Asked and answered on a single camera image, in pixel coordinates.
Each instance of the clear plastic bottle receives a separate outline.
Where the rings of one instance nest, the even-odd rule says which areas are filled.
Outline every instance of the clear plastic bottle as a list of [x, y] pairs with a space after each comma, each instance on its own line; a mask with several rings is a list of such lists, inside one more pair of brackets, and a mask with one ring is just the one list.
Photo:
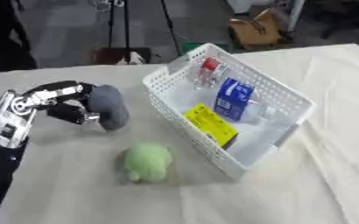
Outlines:
[[[196, 88], [209, 89], [208, 92], [212, 94], [214, 98], [217, 96], [221, 85], [228, 77], [243, 82], [243, 78], [241, 78], [243, 76], [242, 74], [214, 58], [206, 58], [196, 73], [196, 78], [194, 79]], [[270, 119], [275, 112], [276, 109], [268, 106], [255, 88], [240, 122], [257, 124], [260, 123], [261, 118]]]

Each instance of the gray stress ball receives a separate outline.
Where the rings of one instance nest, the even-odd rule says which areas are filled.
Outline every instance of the gray stress ball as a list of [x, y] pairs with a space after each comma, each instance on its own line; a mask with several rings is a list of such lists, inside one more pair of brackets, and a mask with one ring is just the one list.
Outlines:
[[93, 88], [88, 107], [92, 112], [100, 113], [99, 123], [106, 130], [118, 130], [125, 126], [130, 118], [120, 91], [109, 85]]

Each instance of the blue box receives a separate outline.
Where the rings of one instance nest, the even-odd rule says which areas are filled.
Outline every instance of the blue box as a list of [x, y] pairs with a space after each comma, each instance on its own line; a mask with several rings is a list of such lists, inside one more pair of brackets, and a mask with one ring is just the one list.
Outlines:
[[227, 78], [216, 96], [214, 111], [220, 116], [239, 121], [254, 91], [251, 85]]

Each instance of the green stuffed turtle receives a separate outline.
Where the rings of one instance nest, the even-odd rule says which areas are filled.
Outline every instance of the green stuffed turtle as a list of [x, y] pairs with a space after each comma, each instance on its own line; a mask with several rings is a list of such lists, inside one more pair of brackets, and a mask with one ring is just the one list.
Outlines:
[[137, 143], [126, 152], [124, 166], [132, 182], [159, 182], [172, 163], [169, 149], [157, 143]]

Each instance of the yellow package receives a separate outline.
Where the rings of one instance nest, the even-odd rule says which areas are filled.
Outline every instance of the yellow package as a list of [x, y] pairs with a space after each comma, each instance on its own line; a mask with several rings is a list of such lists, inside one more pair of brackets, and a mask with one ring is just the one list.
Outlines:
[[238, 131], [219, 117], [212, 109], [197, 104], [185, 113], [185, 117], [202, 132], [207, 133], [223, 149], [227, 149], [236, 139]]

